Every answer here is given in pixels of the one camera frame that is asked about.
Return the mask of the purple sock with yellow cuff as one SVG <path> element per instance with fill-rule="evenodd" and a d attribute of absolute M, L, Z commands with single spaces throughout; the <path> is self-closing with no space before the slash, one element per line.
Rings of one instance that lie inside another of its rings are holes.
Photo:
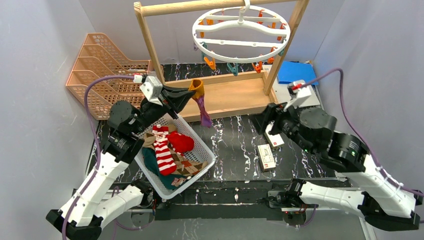
<path fill-rule="evenodd" d="M 212 120 L 205 108 L 205 88 L 204 82 L 201 79 L 192 79 L 189 91 L 194 91 L 194 95 L 191 97 L 199 108 L 200 112 L 200 123 L 202 126 L 210 128 L 212 126 Z"/>

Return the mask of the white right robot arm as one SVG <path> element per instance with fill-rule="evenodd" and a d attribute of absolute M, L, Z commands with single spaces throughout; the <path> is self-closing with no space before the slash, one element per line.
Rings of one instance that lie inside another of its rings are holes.
<path fill-rule="evenodd" d="M 387 232 L 419 229 L 421 218 L 415 207 L 423 203 L 423 193 L 408 192 L 390 180 L 358 137 L 335 131 L 334 116 L 321 108 L 296 109 L 287 103 L 270 103 L 249 118 L 259 134 L 266 133 L 272 123 L 270 134 L 286 135 L 320 164 L 359 186 L 358 190 L 340 190 L 294 178 L 283 193 L 270 199 L 274 205 L 327 206 L 362 217 Z"/>

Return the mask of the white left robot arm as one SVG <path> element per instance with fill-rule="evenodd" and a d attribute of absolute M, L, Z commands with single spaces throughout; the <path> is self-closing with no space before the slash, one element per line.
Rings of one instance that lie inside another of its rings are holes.
<path fill-rule="evenodd" d="M 109 136 L 104 144 L 97 145 L 95 166 L 71 199 L 46 216 L 64 240 L 96 240 L 106 225 L 142 202 L 148 187 L 138 180 L 111 199 L 102 199 L 142 149 L 145 141 L 141 133 L 166 114 L 178 119 L 178 113 L 195 94 L 194 89 L 162 86 L 153 95 L 157 103 L 144 98 L 139 108 L 126 100 L 112 105 L 107 120 Z"/>

